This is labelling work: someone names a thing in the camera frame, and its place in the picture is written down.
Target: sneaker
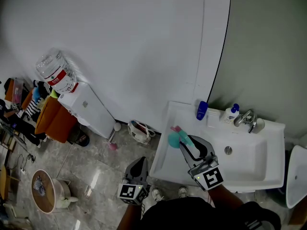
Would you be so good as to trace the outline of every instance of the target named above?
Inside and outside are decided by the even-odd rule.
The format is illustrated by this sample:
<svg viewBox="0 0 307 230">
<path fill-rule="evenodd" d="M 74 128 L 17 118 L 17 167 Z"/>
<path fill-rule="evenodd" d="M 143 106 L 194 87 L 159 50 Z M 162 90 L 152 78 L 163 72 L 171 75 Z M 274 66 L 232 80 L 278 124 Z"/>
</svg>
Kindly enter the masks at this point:
<svg viewBox="0 0 307 230">
<path fill-rule="evenodd" d="M 182 186 L 181 188 L 179 188 L 178 194 L 179 194 L 179 198 L 188 197 L 189 191 L 185 186 Z"/>
<path fill-rule="evenodd" d="M 159 201 L 165 201 L 164 196 L 159 188 L 153 189 L 153 198 L 158 203 Z"/>
</svg>

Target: soap dispenser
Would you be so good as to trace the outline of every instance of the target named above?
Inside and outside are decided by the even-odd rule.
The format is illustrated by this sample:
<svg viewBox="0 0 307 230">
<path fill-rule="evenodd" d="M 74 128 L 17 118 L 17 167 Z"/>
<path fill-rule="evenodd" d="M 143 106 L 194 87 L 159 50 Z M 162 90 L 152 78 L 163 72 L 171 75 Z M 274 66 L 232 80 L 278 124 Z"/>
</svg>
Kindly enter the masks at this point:
<svg viewBox="0 0 307 230">
<path fill-rule="evenodd" d="M 231 124 L 234 119 L 240 114 L 239 109 L 240 106 L 238 104 L 234 104 L 233 107 L 227 108 L 221 118 L 221 121 Z"/>
</svg>

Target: tiled floor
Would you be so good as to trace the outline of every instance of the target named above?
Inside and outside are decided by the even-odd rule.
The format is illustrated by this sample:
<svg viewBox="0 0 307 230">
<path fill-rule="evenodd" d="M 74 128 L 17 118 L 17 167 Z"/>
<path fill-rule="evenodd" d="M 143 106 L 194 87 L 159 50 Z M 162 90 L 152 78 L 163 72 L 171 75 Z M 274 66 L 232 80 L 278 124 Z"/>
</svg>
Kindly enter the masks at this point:
<svg viewBox="0 0 307 230">
<path fill-rule="evenodd" d="M 159 137 L 156 136 L 150 145 L 145 146 L 132 139 L 126 126 L 116 133 L 113 142 L 117 143 L 118 150 L 108 148 L 107 140 L 92 133 L 86 128 L 83 130 L 90 137 L 90 144 L 83 148 L 69 143 L 61 144 L 56 141 L 47 141 L 38 149 L 26 142 L 30 153 L 36 156 L 35 163 L 28 160 L 25 174 L 20 172 L 22 159 L 19 159 L 17 169 L 13 175 L 21 181 L 12 182 L 13 194 L 18 206 L 29 213 L 35 229 L 50 230 L 113 230 L 119 224 L 127 205 L 117 199 L 117 186 L 121 182 L 126 167 L 135 159 L 146 156 L 151 166 Z M 16 165 L 19 154 L 26 158 L 27 153 L 18 145 L 10 155 L 8 166 Z M 32 175 L 37 169 L 46 170 L 51 177 L 70 180 L 70 189 L 73 196 L 79 201 L 72 203 L 70 211 L 46 215 L 39 211 L 31 196 Z M 177 197 L 180 185 L 148 178 L 154 187 L 163 190 L 169 199 Z M 208 200 L 208 194 L 200 188 L 189 186 L 190 194 Z M 270 200 L 264 193 L 238 194 L 245 202 L 256 200 L 262 207 L 269 208 L 280 215 L 285 224 L 290 217 L 290 211 L 280 207 Z M 154 205 L 151 196 L 144 200 L 145 210 Z M 283 226 L 283 229 L 297 229 Z"/>
</svg>

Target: red label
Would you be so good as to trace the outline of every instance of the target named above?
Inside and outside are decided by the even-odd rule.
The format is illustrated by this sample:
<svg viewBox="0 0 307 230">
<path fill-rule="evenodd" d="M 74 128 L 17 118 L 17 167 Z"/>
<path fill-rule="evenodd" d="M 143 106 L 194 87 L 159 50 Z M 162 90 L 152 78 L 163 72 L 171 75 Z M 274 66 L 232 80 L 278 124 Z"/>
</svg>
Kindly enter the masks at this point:
<svg viewBox="0 0 307 230">
<path fill-rule="evenodd" d="M 78 85 L 79 85 L 79 83 L 77 83 L 77 84 L 75 85 L 75 87 L 73 87 L 71 93 L 74 93 L 74 92 L 75 92 L 75 90 L 76 90 L 76 88 L 77 88 Z"/>
<path fill-rule="evenodd" d="M 64 70 L 62 70 L 59 75 L 57 75 L 57 77 L 51 81 L 49 81 L 48 83 L 53 86 L 56 85 L 58 82 L 60 82 L 64 77 L 66 76 L 66 72 Z"/>
</svg>

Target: faucet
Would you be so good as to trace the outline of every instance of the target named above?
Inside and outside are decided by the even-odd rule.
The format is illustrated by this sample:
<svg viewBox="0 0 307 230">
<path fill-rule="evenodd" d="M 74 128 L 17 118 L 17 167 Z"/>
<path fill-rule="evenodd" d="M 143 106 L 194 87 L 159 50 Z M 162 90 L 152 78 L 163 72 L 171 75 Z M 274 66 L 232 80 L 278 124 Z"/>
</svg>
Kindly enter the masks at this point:
<svg viewBox="0 0 307 230">
<path fill-rule="evenodd" d="M 253 129 L 256 127 L 257 124 L 257 114 L 252 110 L 249 109 L 245 114 L 240 114 L 238 117 L 235 118 L 234 120 L 234 125 L 236 127 L 239 127 L 240 124 L 248 124 L 249 125 L 249 130 L 248 132 L 251 133 Z"/>
</svg>

